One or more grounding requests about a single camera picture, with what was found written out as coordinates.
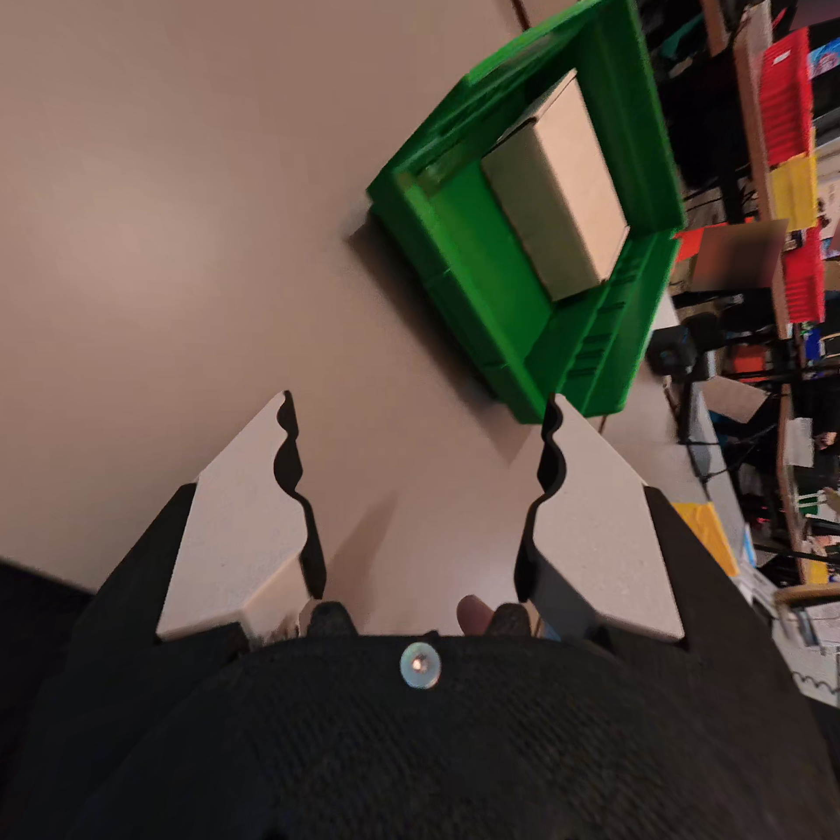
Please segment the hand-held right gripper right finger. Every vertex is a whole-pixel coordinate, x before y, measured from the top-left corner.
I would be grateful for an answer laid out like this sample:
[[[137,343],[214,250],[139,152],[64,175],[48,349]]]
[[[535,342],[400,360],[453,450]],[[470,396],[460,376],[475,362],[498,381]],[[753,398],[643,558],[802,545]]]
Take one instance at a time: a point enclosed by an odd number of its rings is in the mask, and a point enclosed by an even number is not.
[[[640,475],[561,394],[541,427],[541,495],[513,571],[553,641],[617,628],[666,643],[685,630]]]

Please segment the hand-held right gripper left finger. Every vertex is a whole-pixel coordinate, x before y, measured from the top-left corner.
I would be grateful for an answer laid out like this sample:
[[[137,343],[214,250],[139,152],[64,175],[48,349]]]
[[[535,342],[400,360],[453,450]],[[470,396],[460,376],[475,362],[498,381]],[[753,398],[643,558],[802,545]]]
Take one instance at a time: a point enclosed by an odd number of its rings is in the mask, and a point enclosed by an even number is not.
[[[312,505],[299,491],[299,426],[276,394],[196,480],[156,628],[173,641],[237,624],[250,643],[303,635],[327,568]]]

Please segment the green plastic bin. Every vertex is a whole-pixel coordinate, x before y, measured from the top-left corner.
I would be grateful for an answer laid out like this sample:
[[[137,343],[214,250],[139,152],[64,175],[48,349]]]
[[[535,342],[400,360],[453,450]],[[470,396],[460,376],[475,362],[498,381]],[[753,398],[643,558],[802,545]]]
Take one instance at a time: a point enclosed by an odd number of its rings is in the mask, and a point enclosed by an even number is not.
[[[572,69],[629,230],[601,289],[551,302],[480,159]],[[539,424],[555,394],[584,417],[624,409],[686,225],[635,2],[578,2],[482,60],[367,193],[449,330],[520,423]]]

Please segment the white cardboard mailer box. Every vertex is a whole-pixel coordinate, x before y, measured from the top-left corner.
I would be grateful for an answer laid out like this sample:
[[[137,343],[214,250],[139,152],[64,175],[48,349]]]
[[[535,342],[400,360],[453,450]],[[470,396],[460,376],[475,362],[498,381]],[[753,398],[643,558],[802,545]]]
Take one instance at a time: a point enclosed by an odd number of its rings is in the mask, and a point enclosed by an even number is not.
[[[480,164],[554,302],[605,284],[629,234],[577,72],[523,112]]]

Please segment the yellow flat pad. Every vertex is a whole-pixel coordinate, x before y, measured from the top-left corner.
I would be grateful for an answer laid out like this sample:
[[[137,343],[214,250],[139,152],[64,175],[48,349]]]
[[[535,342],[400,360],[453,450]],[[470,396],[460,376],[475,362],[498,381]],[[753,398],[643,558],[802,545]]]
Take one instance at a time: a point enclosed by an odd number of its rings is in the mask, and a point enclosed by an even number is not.
[[[673,502],[672,507],[724,573],[730,578],[738,577],[739,561],[732,551],[714,503]]]

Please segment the dark electronic device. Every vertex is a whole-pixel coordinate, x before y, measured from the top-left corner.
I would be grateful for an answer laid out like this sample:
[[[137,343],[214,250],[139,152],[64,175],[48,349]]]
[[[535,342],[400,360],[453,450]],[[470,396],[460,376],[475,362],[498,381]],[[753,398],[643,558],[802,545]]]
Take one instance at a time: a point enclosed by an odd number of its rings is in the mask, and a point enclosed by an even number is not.
[[[646,362],[657,376],[682,382],[690,377],[698,351],[688,328],[678,323],[652,331],[646,349]]]

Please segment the person's dark clothing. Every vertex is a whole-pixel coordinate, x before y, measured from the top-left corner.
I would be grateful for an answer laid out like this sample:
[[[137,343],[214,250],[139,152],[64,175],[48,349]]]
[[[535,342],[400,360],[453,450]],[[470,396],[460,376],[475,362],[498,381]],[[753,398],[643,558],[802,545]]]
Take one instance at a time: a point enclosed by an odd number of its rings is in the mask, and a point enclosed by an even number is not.
[[[89,838],[89,804],[125,754],[113,603],[1,572],[2,838]]]

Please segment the red storage bin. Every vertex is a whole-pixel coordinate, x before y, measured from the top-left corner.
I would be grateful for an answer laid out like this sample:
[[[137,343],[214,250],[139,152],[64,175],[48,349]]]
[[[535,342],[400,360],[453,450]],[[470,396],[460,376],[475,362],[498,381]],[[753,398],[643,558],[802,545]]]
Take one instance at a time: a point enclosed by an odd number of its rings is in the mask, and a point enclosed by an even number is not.
[[[763,52],[759,103],[770,168],[814,150],[809,35],[797,29]]]
[[[784,293],[792,323],[825,319],[824,266],[818,225],[801,231],[799,248],[783,252]]]

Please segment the yellow storage bin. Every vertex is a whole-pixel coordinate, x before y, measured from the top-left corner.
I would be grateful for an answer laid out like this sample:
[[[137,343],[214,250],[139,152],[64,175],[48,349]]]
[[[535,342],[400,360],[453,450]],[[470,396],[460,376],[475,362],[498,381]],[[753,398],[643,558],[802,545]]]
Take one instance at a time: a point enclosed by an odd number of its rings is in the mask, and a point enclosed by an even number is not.
[[[770,174],[770,183],[773,217],[786,220],[788,233],[817,225],[820,212],[813,154],[798,154],[776,166]]]

